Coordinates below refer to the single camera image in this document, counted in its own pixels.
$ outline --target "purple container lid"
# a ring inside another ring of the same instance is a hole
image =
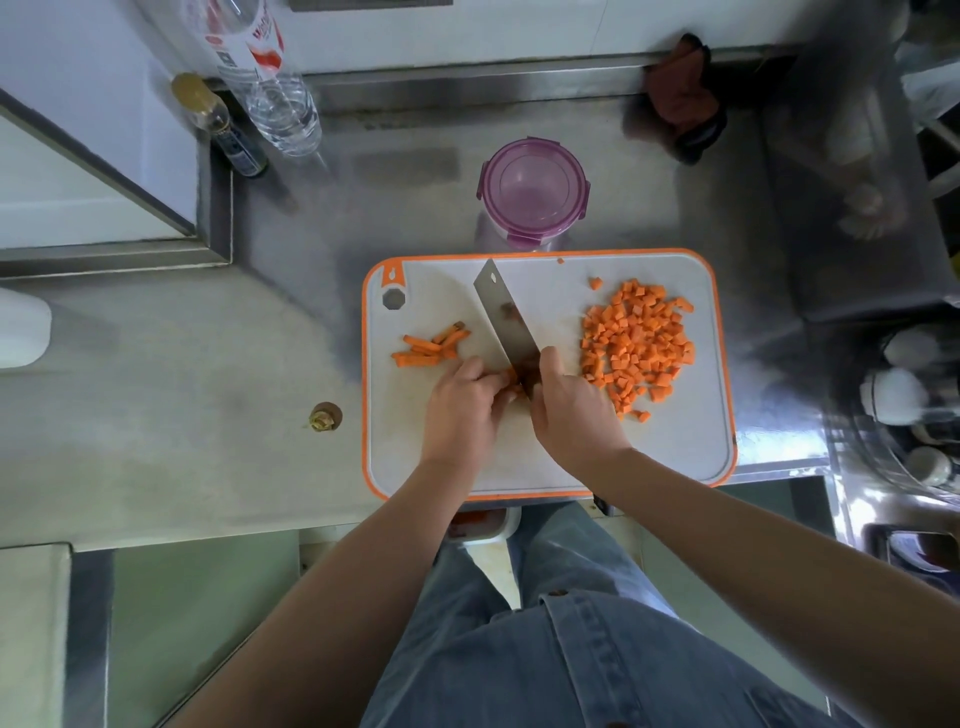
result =
[[[587,215],[590,183],[559,142],[528,136],[507,144],[480,170],[477,199],[508,240],[539,245]]]

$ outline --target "knife handle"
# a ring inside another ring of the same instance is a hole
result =
[[[533,369],[520,378],[520,386],[523,387],[523,394],[529,401],[534,400],[534,387],[540,384],[540,370]]]

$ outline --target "bottle label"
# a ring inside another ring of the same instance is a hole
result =
[[[209,28],[219,27],[212,16],[208,18]],[[267,0],[260,0],[256,19],[248,30],[235,34],[209,32],[204,40],[216,59],[217,70],[228,83],[272,79],[283,65],[283,36],[267,9]]]

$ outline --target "pile of diced carrots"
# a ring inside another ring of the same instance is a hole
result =
[[[444,359],[457,358],[457,345],[468,336],[470,332],[467,325],[458,321],[430,340],[404,336],[403,342],[410,349],[406,352],[394,352],[391,356],[398,367],[435,367]]]
[[[594,291],[601,279],[590,279]],[[673,382],[685,364],[693,364],[696,348],[684,334],[684,313],[693,304],[666,298],[661,285],[622,283],[607,306],[595,305],[584,318],[581,367],[587,381],[606,387],[617,415],[630,414],[642,423],[650,412],[634,410],[634,402],[649,395],[662,402],[673,394]]]

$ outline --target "hanging hole on cutting board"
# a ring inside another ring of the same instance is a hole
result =
[[[383,294],[383,306],[391,311],[400,310],[405,303],[407,303],[407,297],[398,288],[391,288]]]

